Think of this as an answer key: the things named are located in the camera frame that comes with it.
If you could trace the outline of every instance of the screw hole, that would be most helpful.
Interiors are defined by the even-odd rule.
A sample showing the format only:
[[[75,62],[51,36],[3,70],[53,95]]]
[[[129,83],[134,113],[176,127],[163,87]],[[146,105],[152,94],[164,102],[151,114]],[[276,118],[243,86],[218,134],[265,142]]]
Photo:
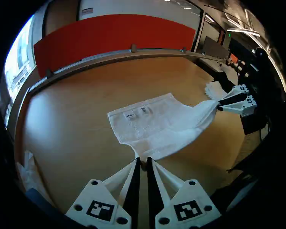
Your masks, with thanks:
[[[118,224],[127,224],[128,223],[128,220],[124,217],[118,217],[117,218],[117,223]]]
[[[77,211],[81,211],[81,210],[83,210],[83,207],[80,206],[79,204],[76,204],[76,205],[74,205],[74,209]]]
[[[92,228],[92,229],[98,229],[96,226],[94,226],[94,225],[89,225],[89,226],[87,226],[87,228]]]
[[[205,211],[210,211],[210,210],[212,210],[212,206],[207,205],[207,206],[204,207],[204,210]]]
[[[165,218],[165,217],[159,219],[159,223],[162,225],[168,224],[169,221],[170,221],[169,218]]]

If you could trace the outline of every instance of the white plastic bracket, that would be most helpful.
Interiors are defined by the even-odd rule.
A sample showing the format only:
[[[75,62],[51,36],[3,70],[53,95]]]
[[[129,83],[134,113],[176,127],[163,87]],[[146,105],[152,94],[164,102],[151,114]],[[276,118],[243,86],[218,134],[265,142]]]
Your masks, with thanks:
[[[240,114],[242,117],[245,117],[254,113],[254,109],[257,107],[257,104],[252,95],[249,95],[244,101],[231,103],[220,107],[223,111]]]
[[[164,208],[155,218],[156,229],[202,227],[221,216],[197,180],[183,181],[154,160],[152,165],[164,203]],[[159,173],[177,191],[171,200],[167,199],[169,197]]]
[[[229,93],[227,93],[226,96],[224,96],[224,97],[222,98],[222,100],[223,100],[223,99],[230,98],[230,97],[233,97],[233,96],[238,95],[238,94],[240,94],[240,93],[245,93],[245,94],[247,94],[247,95],[250,94],[250,92],[249,92],[248,88],[246,87],[246,85],[241,84],[241,85],[234,86],[234,87],[232,88],[232,90],[231,90]]]
[[[90,180],[69,208],[66,216],[86,227],[131,228],[132,219],[122,206],[135,166],[136,160],[105,181]],[[117,201],[110,191],[115,190],[125,179]]]

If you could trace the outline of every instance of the folded white cloth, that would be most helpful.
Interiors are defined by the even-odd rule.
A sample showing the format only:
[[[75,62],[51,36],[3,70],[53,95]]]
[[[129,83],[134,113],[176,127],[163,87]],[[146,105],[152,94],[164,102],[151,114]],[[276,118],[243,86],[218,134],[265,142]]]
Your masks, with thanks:
[[[36,189],[50,204],[55,206],[48,192],[45,190],[37,166],[35,165],[33,154],[30,151],[26,150],[24,152],[24,167],[17,162],[17,168],[26,191]]]
[[[206,84],[205,92],[210,99],[217,101],[221,100],[227,95],[218,81]]]
[[[213,121],[217,104],[207,100],[190,107],[169,93],[109,112],[108,118],[119,142],[131,146],[135,157],[158,160],[194,141]]]

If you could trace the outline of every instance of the white wall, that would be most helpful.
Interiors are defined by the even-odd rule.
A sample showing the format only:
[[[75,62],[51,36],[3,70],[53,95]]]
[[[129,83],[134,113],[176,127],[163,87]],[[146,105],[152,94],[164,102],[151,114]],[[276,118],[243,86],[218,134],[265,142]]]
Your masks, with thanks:
[[[92,8],[93,13],[82,15],[82,10]],[[102,15],[137,14],[164,18],[186,25],[198,34],[200,9],[191,5],[184,9],[181,5],[164,0],[82,0],[79,7],[79,20]]]

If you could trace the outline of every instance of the ceiling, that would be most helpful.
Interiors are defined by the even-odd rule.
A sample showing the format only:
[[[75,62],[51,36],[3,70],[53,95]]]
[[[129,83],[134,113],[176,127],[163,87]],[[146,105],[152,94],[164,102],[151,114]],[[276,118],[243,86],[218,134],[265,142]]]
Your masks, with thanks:
[[[199,3],[203,6],[206,13],[210,14],[225,30],[228,28],[235,28],[230,22],[228,22],[227,16],[240,24],[245,29],[251,28],[259,32],[260,37],[257,37],[259,42],[266,47],[269,44],[268,36],[265,32],[263,25],[260,21],[248,10],[239,0],[191,0],[193,3]],[[233,33],[233,37],[242,40],[246,40],[248,43],[252,43],[252,40],[241,33]]]

